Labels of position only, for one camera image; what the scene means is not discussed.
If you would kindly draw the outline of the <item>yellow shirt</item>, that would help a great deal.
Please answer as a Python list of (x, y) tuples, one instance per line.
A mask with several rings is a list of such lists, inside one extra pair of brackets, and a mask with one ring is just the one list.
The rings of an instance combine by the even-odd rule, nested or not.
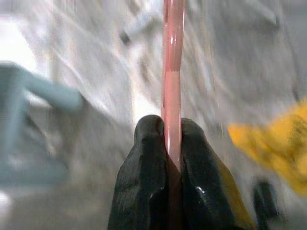
[(307, 97), (266, 125), (229, 124), (235, 146), (307, 197)]

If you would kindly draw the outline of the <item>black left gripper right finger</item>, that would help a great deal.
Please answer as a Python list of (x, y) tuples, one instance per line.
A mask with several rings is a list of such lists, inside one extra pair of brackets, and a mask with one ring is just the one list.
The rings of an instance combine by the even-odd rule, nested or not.
[(255, 230), (232, 174), (191, 119), (182, 119), (181, 176), (188, 230)]

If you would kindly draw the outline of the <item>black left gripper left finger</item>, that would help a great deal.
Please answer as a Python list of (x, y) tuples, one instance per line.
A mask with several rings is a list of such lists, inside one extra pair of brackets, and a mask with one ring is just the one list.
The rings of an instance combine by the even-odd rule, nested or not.
[(119, 169), (107, 230), (166, 230), (168, 206), (164, 123), (141, 118), (134, 144)]

